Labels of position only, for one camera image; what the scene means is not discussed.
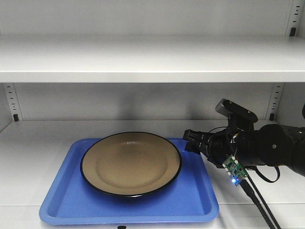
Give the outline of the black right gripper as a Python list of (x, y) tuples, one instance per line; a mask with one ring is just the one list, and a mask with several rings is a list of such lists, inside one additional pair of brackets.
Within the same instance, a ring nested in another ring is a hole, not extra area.
[[(228, 116), (228, 126), (220, 132), (212, 134), (207, 140), (207, 159), (217, 168), (223, 168), (224, 161), (234, 156), (242, 165), (250, 166), (250, 134), (253, 131), (253, 122), (237, 114)], [(185, 130), (183, 140), (189, 141), (185, 151), (201, 154), (201, 143), (204, 142), (205, 132)]]

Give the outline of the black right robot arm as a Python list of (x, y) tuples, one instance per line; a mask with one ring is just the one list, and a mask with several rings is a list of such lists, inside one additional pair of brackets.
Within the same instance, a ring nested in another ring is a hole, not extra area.
[(287, 166), (302, 176), (305, 174), (303, 127), (269, 124), (255, 130), (258, 118), (246, 108), (222, 99), (215, 109), (227, 117), (227, 127), (216, 133), (185, 130), (186, 151), (203, 153), (217, 168), (234, 156), (245, 168)]

